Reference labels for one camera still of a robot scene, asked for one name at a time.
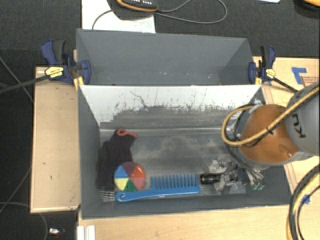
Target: gray bin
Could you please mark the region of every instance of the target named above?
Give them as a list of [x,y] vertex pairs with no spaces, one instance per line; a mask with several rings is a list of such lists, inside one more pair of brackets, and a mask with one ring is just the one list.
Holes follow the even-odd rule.
[[98,150],[118,128],[138,135],[131,152],[146,172],[146,188],[152,175],[199,175],[212,160],[230,159],[223,119],[255,98],[263,101],[259,86],[246,85],[252,61],[246,39],[78,30],[77,59],[92,68],[90,85],[78,92],[83,219],[289,203],[282,166],[263,172],[261,191],[221,193],[211,185],[197,195],[120,203],[103,202],[95,186]]

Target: black cable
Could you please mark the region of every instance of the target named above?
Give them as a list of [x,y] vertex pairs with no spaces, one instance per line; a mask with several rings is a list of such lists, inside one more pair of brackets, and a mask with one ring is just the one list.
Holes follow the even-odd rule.
[[298,234],[297,234],[297,226],[295,221],[295,214],[294,214],[294,205],[296,202],[297,197],[299,196],[302,189],[306,186],[306,184],[320,171],[320,165],[318,164],[314,168],[312,168],[299,182],[298,186],[295,188],[294,193],[290,200],[289,205],[289,226],[290,226],[290,232],[292,235],[293,240],[299,240]]
[[41,77],[37,77],[35,79],[32,79],[32,80],[29,80],[29,81],[25,81],[25,82],[21,82],[21,83],[18,83],[18,84],[15,84],[15,85],[11,85],[11,86],[8,86],[6,88],[3,88],[0,90],[0,94],[4,94],[6,92],[10,92],[10,91],[13,91],[15,89],[19,89],[21,87],[26,87],[26,86],[29,86],[29,85],[34,85],[36,83],[39,83],[43,80],[47,80],[48,79],[48,76],[47,75],[43,75]]
[[297,226],[297,229],[298,229],[298,233],[299,233],[299,236],[301,238],[301,240],[304,240],[304,237],[301,233],[301,230],[300,230],[300,223],[299,223],[299,220],[300,220],[300,212],[301,212],[301,209],[302,207],[304,206],[304,204],[306,203],[306,201],[318,190],[320,189],[320,185],[317,186],[310,194],[307,194],[304,198],[303,198],[303,201],[300,203],[299,205],[299,208],[297,210],[297,213],[296,213],[296,226]]
[[94,30],[95,29],[95,25],[97,23],[97,21],[103,16],[103,15],[106,15],[108,13],[112,12],[112,10],[106,10],[105,12],[101,13],[98,17],[95,18],[93,24],[92,24],[92,27],[91,27],[91,30]]
[[196,20],[190,20],[190,19],[185,19],[185,18],[179,18],[179,17],[175,17],[175,16],[166,15],[167,13],[172,13],[172,12],[175,12],[175,11],[179,10],[180,8],[184,7],[186,4],[188,4],[191,1],[192,0],[187,0],[183,4],[179,5],[178,7],[170,9],[170,10],[157,10],[157,12],[155,12],[154,14],[155,15],[160,15],[160,16],[163,16],[163,17],[167,17],[167,18],[170,18],[170,19],[182,21],[182,22],[195,23],[195,24],[207,24],[207,25],[208,24],[215,24],[215,23],[222,22],[227,17],[227,14],[228,14],[227,6],[221,0],[217,0],[217,1],[224,8],[224,16],[222,18],[214,20],[214,21],[196,21]]
[[[6,70],[11,74],[11,76],[19,83],[21,84],[20,80],[16,77],[16,75],[12,72],[12,70],[8,67],[8,65],[4,62],[4,60],[1,58],[0,56],[0,62],[4,65],[4,67],[6,68]],[[34,103],[34,99],[32,98],[32,96],[30,95],[30,93],[27,91],[27,89],[25,87],[23,87],[24,92],[26,93],[26,95],[29,97],[30,101],[32,102],[32,104]]]
[[[75,66],[70,67],[70,69],[66,69],[66,70],[69,70],[69,72],[71,73],[73,71],[79,71],[80,72],[82,69],[81,69],[80,65],[75,65]],[[11,86],[8,86],[6,88],[0,89],[0,94],[4,94],[6,92],[19,89],[21,87],[24,88],[24,87],[29,86],[29,85],[34,85],[36,83],[39,83],[39,82],[42,82],[42,81],[48,80],[48,79],[49,79],[48,75],[43,75],[43,76],[37,77],[35,79],[29,80],[29,81],[20,82],[18,84],[11,85]]]
[[[0,205],[3,205],[3,204],[7,204],[7,205],[11,205],[11,206],[22,206],[22,207],[30,208],[29,205],[27,205],[25,203],[21,203],[21,202],[0,202]],[[43,240],[46,240],[48,238],[48,223],[47,223],[46,218],[41,213],[38,213],[38,214],[41,217],[41,219],[43,221],[43,224],[44,224],[45,233],[44,233]]]

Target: black cord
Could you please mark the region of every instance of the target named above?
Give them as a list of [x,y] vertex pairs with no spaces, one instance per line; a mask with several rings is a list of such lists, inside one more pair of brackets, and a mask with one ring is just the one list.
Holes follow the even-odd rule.
[[305,240],[302,233],[301,233],[301,230],[300,230],[300,223],[299,223],[299,220],[300,220],[300,212],[301,212],[301,209],[302,207],[304,206],[304,204],[306,203],[306,201],[318,190],[320,189],[320,185],[317,186],[310,194],[306,195],[304,198],[303,198],[303,201],[300,203],[299,205],[299,208],[297,210],[297,213],[296,213],[296,226],[298,228],[298,233],[299,233],[299,236],[301,238],[301,240]]
[[292,235],[293,240],[299,240],[298,234],[297,234],[297,226],[295,221],[295,213],[294,213],[294,205],[296,202],[297,197],[299,196],[302,189],[306,186],[306,184],[320,171],[320,165],[318,164],[313,169],[311,169],[299,182],[298,186],[296,187],[291,200],[290,200],[290,206],[289,206],[289,226],[290,226],[290,232]]
[[192,0],[187,0],[185,1],[183,4],[179,5],[178,7],[174,8],[174,9],[170,9],[170,10],[157,10],[157,12],[155,12],[155,15],[160,15],[163,17],[167,17],[170,19],[174,19],[174,20],[178,20],[178,21],[182,21],[182,22],[188,22],[188,23],[195,23],[195,24],[215,24],[215,23],[219,23],[222,22],[228,14],[228,9],[225,5],[224,2],[222,2],[221,0],[217,0],[224,8],[224,16],[220,19],[214,20],[214,21],[196,21],[196,20],[190,20],[190,19],[185,19],[185,18],[179,18],[179,17],[175,17],[175,16],[170,16],[170,15],[166,15],[167,13],[172,13],[175,12],[177,10],[179,10],[180,8],[184,7],[186,4],[188,4],[189,2],[191,2]]
[[101,13],[98,17],[95,18],[93,24],[92,24],[92,27],[91,27],[91,30],[94,30],[95,29],[95,25],[97,23],[97,21],[103,16],[103,15],[106,15],[108,13],[112,12],[112,10],[106,10],[105,12]]

